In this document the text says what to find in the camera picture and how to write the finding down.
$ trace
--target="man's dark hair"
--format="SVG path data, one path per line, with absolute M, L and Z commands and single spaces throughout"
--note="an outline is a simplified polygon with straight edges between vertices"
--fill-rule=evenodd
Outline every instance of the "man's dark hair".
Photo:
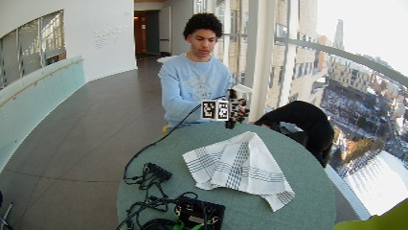
M 187 36 L 200 29 L 213 31 L 216 37 L 221 36 L 221 23 L 213 13 L 200 12 L 192 15 L 183 28 L 183 38 L 187 39 Z

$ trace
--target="sky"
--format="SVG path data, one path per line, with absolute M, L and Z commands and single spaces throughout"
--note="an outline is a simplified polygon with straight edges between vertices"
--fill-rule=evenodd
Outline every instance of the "sky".
M 333 42 L 342 19 L 342 45 L 380 57 L 408 76 L 408 0 L 317 0 L 317 33 Z

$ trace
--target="ar marker cube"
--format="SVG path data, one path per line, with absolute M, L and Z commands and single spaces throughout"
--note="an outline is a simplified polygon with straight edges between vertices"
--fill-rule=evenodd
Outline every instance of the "ar marker cube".
M 201 100 L 201 119 L 211 121 L 228 120 L 228 101 Z

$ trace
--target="black jacket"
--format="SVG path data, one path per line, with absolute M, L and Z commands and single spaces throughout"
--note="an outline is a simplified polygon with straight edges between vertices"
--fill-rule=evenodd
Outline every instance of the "black jacket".
M 293 101 L 265 113 L 255 125 L 275 127 L 279 122 L 296 124 L 301 128 L 305 135 L 304 147 L 324 167 L 329 161 L 333 130 L 321 109 L 310 103 Z

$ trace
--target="light blue sweater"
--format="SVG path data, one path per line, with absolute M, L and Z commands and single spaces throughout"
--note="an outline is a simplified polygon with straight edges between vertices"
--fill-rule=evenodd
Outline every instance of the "light blue sweater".
M 158 76 L 162 83 L 162 105 L 168 127 L 178 125 L 201 100 L 225 96 L 232 86 L 229 70 L 213 57 L 208 62 L 195 62 L 182 54 L 164 62 Z M 183 124 L 204 122 L 207 120 L 200 120 L 198 109 Z

